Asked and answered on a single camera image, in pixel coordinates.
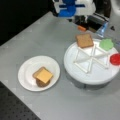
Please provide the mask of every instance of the round white platform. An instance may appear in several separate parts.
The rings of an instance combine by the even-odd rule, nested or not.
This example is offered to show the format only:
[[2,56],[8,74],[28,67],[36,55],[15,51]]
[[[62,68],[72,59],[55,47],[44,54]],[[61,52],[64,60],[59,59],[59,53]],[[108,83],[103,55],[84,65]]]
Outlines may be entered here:
[[[94,44],[99,48],[100,40],[94,39]],[[87,54],[91,54],[92,47],[83,49]],[[111,81],[119,72],[119,66],[113,66],[109,63],[109,68],[105,69],[104,67],[100,66],[98,63],[93,62],[91,71],[89,73],[83,72],[79,67],[74,64],[76,55],[78,52],[78,46],[76,43],[72,44],[66,51],[64,56],[64,66],[68,74],[74,78],[75,80],[88,84],[88,85],[101,85]],[[114,54],[118,53],[115,48],[112,48],[108,51],[109,55],[108,58]],[[79,58],[83,58],[83,53],[79,53]],[[106,62],[107,56],[100,58],[102,62]],[[85,61],[80,63],[83,68],[88,66],[89,61]]]

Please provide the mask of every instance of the white stand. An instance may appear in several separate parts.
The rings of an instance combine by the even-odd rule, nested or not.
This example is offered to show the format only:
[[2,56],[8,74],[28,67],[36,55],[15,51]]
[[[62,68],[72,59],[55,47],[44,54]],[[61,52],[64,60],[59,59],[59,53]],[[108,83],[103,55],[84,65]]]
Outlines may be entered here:
[[[102,52],[102,54],[100,55],[95,55],[95,51],[99,50],[100,52]],[[81,60],[78,61],[78,56],[80,53],[84,53],[86,55],[86,58],[83,58]],[[106,62],[104,63],[103,61],[99,60],[99,58],[101,57],[107,57],[107,60]],[[89,65],[88,65],[88,68],[85,69],[83,68],[79,63],[82,63],[82,62],[86,62],[86,61],[90,61],[89,62]],[[79,67],[80,70],[82,70],[83,72],[85,73],[89,73],[92,69],[92,64],[93,62],[96,62],[97,64],[99,64],[101,67],[107,69],[109,68],[109,53],[104,51],[103,49],[100,49],[99,47],[96,47],[96,45],[94,45],[94,47],[92,48],[92,51],[91,51],[91,54],[89,55],[87,52],[85,52],[82,48],[78,47],[78,52],[77,52],[77,55],[76,55],[76,58],[75,58],[75,61],[74,61],[74,64]]]

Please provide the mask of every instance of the table surface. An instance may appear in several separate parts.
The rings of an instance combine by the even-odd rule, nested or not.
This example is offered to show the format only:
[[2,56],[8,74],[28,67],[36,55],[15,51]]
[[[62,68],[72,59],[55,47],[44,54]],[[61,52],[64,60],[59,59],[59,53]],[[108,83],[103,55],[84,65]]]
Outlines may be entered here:
[[[46,14],[0,47],[0,81],[42,120],[119,120],[120,74],[94,91],[75,87],[66,75],[64,54],[79,33],[74,23]],[[18,70],[39,55],[54,58],[61,75],[49,90],[31,92],[20,85]]]

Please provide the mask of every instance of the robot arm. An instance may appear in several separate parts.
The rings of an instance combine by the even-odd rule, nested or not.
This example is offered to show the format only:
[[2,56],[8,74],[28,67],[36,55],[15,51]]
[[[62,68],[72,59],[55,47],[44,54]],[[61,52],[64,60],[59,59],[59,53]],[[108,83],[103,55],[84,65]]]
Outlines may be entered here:
[[92,15],[96,8],[93,0],[53,0],[58,17]]

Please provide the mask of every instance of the white plate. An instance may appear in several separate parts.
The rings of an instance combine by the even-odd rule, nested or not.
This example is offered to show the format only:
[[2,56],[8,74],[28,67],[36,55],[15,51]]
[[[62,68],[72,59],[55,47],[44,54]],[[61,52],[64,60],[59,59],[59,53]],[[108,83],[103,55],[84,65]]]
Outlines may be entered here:
[[[99,47],[100,40],[94,39],[94,44],[96,44],[97,47]],[[90,54],[92,47],[83,49],[88,54]],[[66,51],[64,56],[64,66],[66,71],[69,73],[69,75],[74,78],[75,80],[89,85],[100,85],[107,83],[117,75],[119,72],[118,66],[113,66],[110,64],[108,69],[102,68],[100,65],[94,63],[92,65],[92,70],[90,73],[86,74],[83,71],[81,71],[73,62],[75,60],[75,57],[78,52],[78,46],[76,43],[72,44]],[[110,53],[109,56],[111,56],[114,53],[118,53],[118,51],[115,48],[112,48],[108,51]]]
[[[46,87],[38,87],[36,80],[32,77],[33,73],[41,67],[46,67],[54,76]],[[22,64],[18,72],[18,80],[20,84],[30,91],[43,91],[52,87],[58,80],[60,75],[60,67],[58,63],[47,56],[36,56]]]

